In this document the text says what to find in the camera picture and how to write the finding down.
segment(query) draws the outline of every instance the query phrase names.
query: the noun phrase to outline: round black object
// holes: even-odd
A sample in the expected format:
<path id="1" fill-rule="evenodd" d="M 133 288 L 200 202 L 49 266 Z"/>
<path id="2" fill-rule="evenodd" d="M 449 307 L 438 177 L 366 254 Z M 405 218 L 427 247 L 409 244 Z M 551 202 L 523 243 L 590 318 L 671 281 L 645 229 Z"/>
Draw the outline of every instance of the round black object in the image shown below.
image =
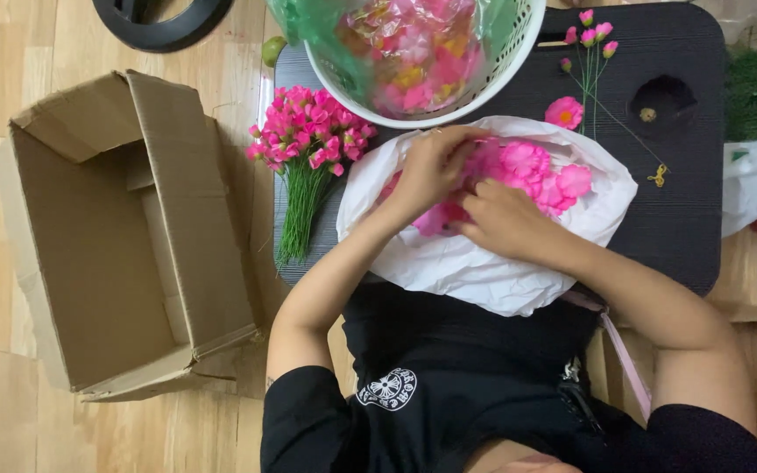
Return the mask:
<path id="1" fill-rule="evenodd" d="M 697 109 L 697 99 L 688 84 L 663 75 L 638 88 L 627 106 L 626 117 L 636 134 L 658 139 L 683 132 Z"/>
<path id="2" fill-rule="evenodd" d="M 200 41 L 214 29 L 233 0 L 194 0 L 179 15 L 159 23 L 142 23 L 151 0 L 92 0 L 104 26 L 134 49 L 174 52 Z"/>

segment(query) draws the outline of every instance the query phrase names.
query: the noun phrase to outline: white plastic bag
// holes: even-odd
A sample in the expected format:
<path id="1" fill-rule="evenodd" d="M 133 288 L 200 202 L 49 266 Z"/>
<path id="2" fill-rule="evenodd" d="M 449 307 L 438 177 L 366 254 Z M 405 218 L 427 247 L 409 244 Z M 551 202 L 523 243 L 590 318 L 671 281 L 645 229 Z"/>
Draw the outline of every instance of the white plastic bag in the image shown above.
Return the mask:
<path id="1" fill-rule="evenodd" d="M 757 141 L 723 145 L 723 221 L 728 237 L 757 219 Z"/>
<path id="2" fill-rule="evenodd" d="M 592 171 L 592 190 L 560 217 L 581 237 L 606 245 L 636 195 L 626 167 L 593 140 L 553 124 L 493 116 L 471 123 L 498 136 L 520 136 L 542 145 L 555 169 L 582 164 Z M 337 214 L 338 240 L 373 207 L 379 192 L 401 170 L 410 139 L 419 131 L 388 141 L 352 165 Z M 501 316 L 530 316 L 567 291 L 574 280 L 546 268 L 501 258 L 465 236 L 424 237 L 408 226 L 384 248 L 373 273 L 407 290 L 445 294 Z"/>

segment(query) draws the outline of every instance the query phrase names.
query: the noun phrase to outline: black table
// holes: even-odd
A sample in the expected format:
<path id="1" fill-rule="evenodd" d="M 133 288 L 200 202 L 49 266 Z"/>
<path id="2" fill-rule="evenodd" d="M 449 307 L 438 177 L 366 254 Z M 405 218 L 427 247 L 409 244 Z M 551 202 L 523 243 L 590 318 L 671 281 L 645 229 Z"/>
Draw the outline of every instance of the black table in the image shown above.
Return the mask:
<path id="1" fill-rule="evenodd" d="M 538 43 L 562 40 L 569 26 L 579 24 L 577 13 L 575 9 L 549 9 Z M 594 18 L 612 22 L 615 29 L 610 38 L 620 43 L 599 82 L 599 100 L 618 120 L 640 134 L 671 171 L 665 175 L 663 188 L 648 181 L 647 176 L 656 174 L 655 158 L 598 109 L 597 141 L 626 165 L 638 183 L 636 197 L 609 248 L 704 296 L 720 270 L 725 62 L 722 32 L 705 10 L 681 3 L 598 7 Z M 543 120 L 545 109 L 555 99 L 564 95 L 579 98 L 577 84 L 559 71 L 559 59 L 564 56 L 571 57 L 575 69 L 578 67 L 573 46 L 536 46 L 506 87 L 458 123 L 489 115 Z M 322 87 L 301 47 L 283 50 L 274 81 L 276 87 Z M 660 117 L 675 119 L 657 119 L 655 126 L 645 125 L 637 117 L 645 104 L 654 105 Z M 675 106 L 679 113 L 667 113 Z M 371 145 L 402 133 L 405 131 L 379 128 Z M 282 179 L 275 179 L 276 246 L 287 195 Z M 318 215 L 307 260 L 280 268 L 290 285 L 337 243 L 335 221 L 342 195 L 343 186 Z"/>

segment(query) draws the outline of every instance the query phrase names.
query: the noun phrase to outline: green plastic bag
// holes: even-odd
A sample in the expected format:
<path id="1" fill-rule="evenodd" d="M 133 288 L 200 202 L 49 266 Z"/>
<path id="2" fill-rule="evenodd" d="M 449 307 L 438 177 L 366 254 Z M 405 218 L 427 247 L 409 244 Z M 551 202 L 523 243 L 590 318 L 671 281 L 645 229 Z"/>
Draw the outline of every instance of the green plastic bag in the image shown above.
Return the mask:
<path id="1" fill-rule="evenodd" d="M 344 93 L 391 118 L 463 96 L 491 71 L 516 21 L 506 0 L 267 2 L 289 44 L 304 41 Z"/>

